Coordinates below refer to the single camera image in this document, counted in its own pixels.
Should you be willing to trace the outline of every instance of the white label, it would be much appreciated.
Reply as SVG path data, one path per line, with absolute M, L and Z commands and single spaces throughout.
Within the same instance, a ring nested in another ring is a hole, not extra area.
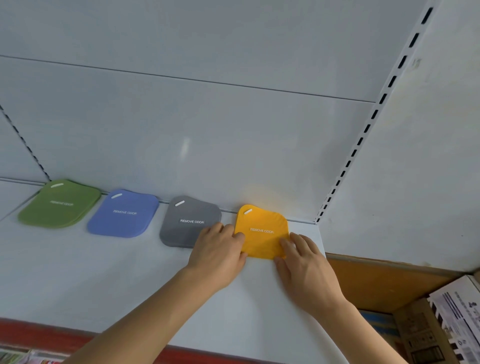
M 60 202 L 60 201 L 50 201 L 51 204 L 57 204 L 57 205 L 65 205 L 65 206 L 73 206 L 73 204 L 69 202 Z
M 266 232 L 266 233 L 268 233 L 268 234 L 275 234 L 274 231 L 272 231 L 272 230 L 265 230 L 265 229 L 250 228 L 250 231 Z
M 127 214 L 127 215 L 136 215 L 136 212 L 130 212 L 130 211 L 120 211 L 120 210 L 113 210 L 113 212 L 116 212 L 117 214 Z
M 200 221 L 200 220 L 185 220 L 184 218 L 181 218 L 179 222 L 183 222 L 184 224 L 200 224 L 203 225 L 205 224 L 205 221 Z

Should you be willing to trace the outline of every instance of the left hand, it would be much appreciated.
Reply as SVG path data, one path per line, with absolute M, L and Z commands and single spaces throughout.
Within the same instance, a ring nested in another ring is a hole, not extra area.
M 213 293 L 228 286 L 245 265 L 247 253 L 241 252 L 245 235 L 233 235 L 234 231 L 233 225 L 221 222 L 203 229 L 190 254 L 186 269 L 206 279 Z

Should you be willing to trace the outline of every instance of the right hand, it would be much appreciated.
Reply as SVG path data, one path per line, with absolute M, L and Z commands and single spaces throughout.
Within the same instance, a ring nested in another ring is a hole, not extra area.
M 278 274 L 291 300 L 320 320 L 348 301 L 317 245 L 304 235 L 290 233 L 290 239 L 280 240 L 286 258 L 274 259 Z

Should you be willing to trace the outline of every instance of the hand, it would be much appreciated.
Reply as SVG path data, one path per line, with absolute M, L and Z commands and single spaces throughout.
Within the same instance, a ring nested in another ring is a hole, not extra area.
M 290 233 L 290 238 L 280 240 L 286 258 L 276 257 L 276 268 L 291 300 L 320 320 L 347 300 L 317 245 L 304 235 Z
M 208 280 L 213 293 L 228 286 L 245 265 L 247 253 L 241 252 L 245 235 L 233 235 L 234 231 L 233 225 L 221 222 L 203 229 L 190 254 L 186 268 Z

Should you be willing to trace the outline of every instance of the forearm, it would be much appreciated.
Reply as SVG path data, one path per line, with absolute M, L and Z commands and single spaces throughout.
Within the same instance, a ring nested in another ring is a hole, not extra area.
M 348 301 L 316 320 L 350 364 L 406 364 Z
M 183 269 L 65 364 L 151 364 L 213 293 L 195 272 Z

